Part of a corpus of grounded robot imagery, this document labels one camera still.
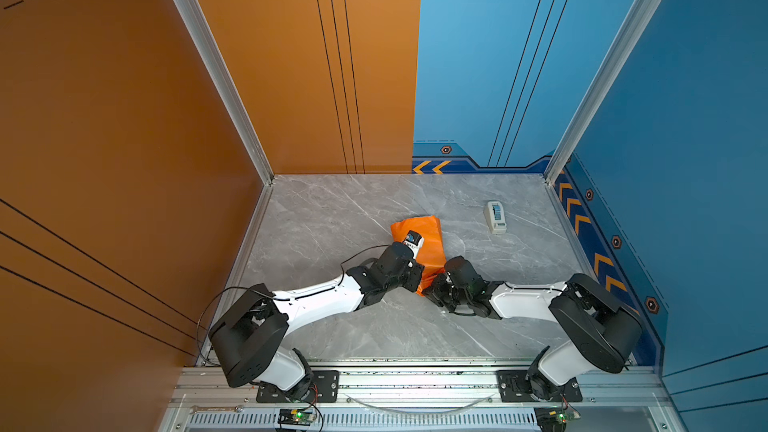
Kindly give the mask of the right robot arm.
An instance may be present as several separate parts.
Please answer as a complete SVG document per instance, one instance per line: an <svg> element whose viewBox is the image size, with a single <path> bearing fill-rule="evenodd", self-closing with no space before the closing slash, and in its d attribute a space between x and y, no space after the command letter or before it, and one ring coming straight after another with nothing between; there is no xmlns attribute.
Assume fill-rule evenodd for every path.
<svg viewBox="0 0 768 432"><path fill-rule="evenodd" d="M559 325L567 341L544 347L525 375L526 392L539 401L559 399L566 384L584 373L620 373L643 334L638 314L584 274L550 285L520 286L445 272L423 295L456 315Z"/></svg>

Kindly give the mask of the yellow orange wrapping paper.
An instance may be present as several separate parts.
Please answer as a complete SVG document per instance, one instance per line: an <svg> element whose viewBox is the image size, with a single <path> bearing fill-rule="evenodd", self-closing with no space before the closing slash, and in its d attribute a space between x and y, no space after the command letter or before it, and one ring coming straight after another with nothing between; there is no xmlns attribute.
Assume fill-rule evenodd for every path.
<svg viewBox="0 0 768 432"><path fill-rule="evenodd" d="M416 260L424 266L417 289L417 293L423 295L424 290L432 285L439 273L444 271L444 264L447 261L441 222L434 215L413 217L392 224L390 229L393 240L396 242L403 242L409 232L416 232L422 237L423 244Z"/></svg>

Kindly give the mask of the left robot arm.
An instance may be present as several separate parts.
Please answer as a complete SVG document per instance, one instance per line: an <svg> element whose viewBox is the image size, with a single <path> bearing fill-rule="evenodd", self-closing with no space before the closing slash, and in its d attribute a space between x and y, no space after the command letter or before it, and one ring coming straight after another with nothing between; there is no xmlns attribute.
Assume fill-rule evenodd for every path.
<svg viewBox="0 0 768 432"><path fill-rule="evenodd" d="M408 259L367 259L337 279L290 291L247 288L211 327L209 341L231 388L266 384L290 401L306 401L315 375L306 357L284 340L331 316L359 311L390 291L415 292L424 267Z"/></svg>

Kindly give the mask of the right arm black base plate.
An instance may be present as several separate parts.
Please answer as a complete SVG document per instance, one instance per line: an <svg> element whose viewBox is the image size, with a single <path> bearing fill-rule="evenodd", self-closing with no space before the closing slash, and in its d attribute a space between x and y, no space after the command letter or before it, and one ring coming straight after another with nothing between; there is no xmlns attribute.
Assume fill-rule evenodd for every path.
<svg viewBox="0 0 768 432"><path fill-rule="evenodd" d="M539 373L530 375L523 370L500 370L495 373L495 377L504 403L583 401L580 385L575 378L565 385L557 386Z"/></svg>

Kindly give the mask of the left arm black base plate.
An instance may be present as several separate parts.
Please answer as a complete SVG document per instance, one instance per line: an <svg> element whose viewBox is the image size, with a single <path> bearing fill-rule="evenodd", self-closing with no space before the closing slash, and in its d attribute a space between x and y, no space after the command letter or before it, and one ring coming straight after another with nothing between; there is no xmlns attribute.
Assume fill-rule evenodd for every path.
<svg viewBox="0 0 768 432"><path fill-rule="evenodd" d="M283 391L273 384L261 382L257 389L258 403L335 403L339 392L338 370L317 370Z"/></svg>

